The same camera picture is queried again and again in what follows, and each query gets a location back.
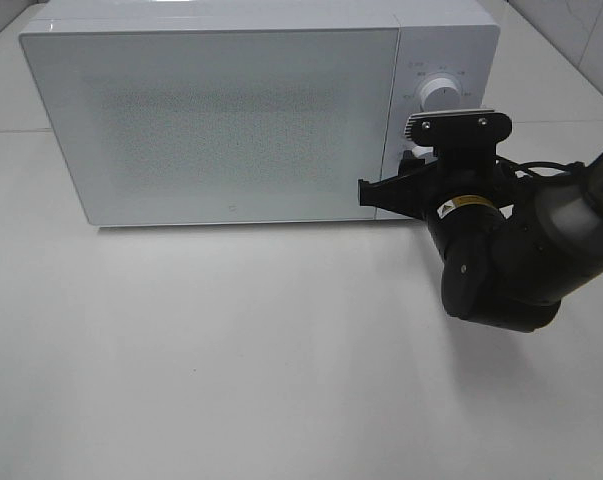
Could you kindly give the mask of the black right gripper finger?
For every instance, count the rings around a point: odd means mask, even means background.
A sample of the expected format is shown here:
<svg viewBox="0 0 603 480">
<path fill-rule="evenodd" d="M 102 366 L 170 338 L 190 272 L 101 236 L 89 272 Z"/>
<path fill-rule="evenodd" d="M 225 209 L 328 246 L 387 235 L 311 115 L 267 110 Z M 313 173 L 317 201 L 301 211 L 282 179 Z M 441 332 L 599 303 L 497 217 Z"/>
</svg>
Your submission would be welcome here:
<svg viewBox="0 0 603 480">
<path fill-rule="evenodd" d="M 378 182 L 359 179 L 359 205 L 424 220 L 427 190 L 433 175 L 433 168 L 422 167 Z"/>
<path fill-rule="evenodd" d="M 434 160 L 435 156 L 433 153 L 432 156 L 429 158 L 415 158 L 410 153 L 410 149 L 405 150 L 402 154 L 402 158 L 399 163 L 399 172 L 410 173 L 414 170 L 418 170 L 419 168 L 424 167 L 426 164 L 431 163 Z"/>
</svg>

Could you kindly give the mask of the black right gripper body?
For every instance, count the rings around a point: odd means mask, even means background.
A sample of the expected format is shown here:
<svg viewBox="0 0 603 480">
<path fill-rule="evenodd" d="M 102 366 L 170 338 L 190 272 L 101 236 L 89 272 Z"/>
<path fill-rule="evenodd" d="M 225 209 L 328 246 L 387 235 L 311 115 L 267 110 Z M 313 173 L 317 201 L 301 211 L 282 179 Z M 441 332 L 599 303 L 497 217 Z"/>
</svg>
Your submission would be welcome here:
<svg viewBox="0 0 603 480">
<path fill-rule="evenodd" d="M 434 152 L 423 220 L 439 250 L 485 250 L 511 204 L 511 169 L 494 149 Z"/>
</svg>

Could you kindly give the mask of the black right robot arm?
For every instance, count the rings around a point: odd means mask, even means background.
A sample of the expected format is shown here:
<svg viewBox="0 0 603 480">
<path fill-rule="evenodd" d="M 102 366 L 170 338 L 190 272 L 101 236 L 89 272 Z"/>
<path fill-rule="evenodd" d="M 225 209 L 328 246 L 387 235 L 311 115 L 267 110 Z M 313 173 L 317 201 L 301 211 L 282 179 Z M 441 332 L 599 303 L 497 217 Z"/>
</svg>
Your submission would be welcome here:
<svg viewBox="0 0 603 480">
<path fill-rule="evenodd" d="M 603 152 L 561 165 L 441 149 L 431 163 L 360 181 L 358 198 L 426 224 L 443 308 L 461 320 L 531 332 L 603 273 Z"/>
</svg>

